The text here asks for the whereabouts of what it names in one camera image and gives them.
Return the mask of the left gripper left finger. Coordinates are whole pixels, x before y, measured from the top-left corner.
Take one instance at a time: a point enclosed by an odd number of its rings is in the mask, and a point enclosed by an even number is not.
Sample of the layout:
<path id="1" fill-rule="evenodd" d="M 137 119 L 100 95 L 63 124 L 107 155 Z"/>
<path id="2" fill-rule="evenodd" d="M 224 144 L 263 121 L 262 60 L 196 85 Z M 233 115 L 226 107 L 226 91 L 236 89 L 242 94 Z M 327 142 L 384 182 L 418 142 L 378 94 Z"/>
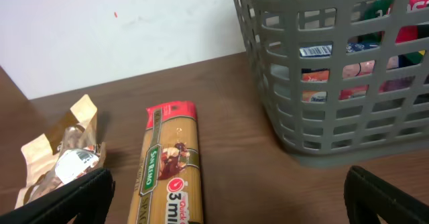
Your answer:
<path id="1" fill-rule="evenodd" d="M 1 216 L 1 223 L 104 223 L 115 194 L 110 170 L 96 169 Z"/>

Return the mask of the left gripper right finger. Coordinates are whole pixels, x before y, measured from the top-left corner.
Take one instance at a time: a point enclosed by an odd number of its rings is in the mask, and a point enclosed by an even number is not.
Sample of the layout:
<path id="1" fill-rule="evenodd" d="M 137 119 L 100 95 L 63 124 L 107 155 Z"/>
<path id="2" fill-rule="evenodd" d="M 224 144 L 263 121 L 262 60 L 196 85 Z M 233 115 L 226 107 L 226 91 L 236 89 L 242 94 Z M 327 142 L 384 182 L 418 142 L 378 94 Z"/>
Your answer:
<path id="1" fill-rule="evenodd" d="M 344 184 L 350 224 L 428 224 L 428 205 L 360 166 L 351 166 Z"/>

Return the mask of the white brown snack bag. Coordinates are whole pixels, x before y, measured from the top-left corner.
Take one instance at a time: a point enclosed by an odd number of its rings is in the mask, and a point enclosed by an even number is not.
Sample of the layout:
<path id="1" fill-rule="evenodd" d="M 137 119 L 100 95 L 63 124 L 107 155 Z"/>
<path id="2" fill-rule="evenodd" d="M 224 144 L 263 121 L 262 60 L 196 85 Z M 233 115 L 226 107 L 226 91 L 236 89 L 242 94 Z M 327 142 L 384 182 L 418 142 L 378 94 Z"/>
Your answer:
<path id="1" fill-rule="evenodd" d="M 27 177 L 16 209 L 103 167 L 107 147 L 97 141 L 97 107 L 90 97 L 81 97 L 54 127 L 22 146 L 21 153 Z"/>

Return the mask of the San Remo spaghetti pack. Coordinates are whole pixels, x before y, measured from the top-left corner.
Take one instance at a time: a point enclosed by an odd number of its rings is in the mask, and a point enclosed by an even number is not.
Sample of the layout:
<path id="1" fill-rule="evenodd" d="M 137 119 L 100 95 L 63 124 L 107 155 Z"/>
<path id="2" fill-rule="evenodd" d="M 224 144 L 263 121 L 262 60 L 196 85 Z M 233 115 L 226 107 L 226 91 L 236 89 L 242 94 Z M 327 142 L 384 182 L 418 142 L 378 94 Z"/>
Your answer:
<path id="1" fill-rule="evenodd" d="M 129 224 L 203 223 L 195 104 L 172 101 L 147 108 Z"/>

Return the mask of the green Nescafe coffee bag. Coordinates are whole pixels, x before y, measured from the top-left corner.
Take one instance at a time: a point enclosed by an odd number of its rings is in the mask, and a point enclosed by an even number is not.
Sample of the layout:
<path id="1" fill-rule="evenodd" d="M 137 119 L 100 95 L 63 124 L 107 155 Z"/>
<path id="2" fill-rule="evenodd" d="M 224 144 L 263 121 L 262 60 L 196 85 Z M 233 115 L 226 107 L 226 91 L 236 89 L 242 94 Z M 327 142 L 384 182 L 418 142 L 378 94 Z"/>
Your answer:
<path id="1" fill-rule="evenodd" d="M 352 0 L 366 7 L 351 21 L 356 52 L 347 54 L 346 69 L 369 74 L 385 68 L 428 70 L 428 0 Z"/>

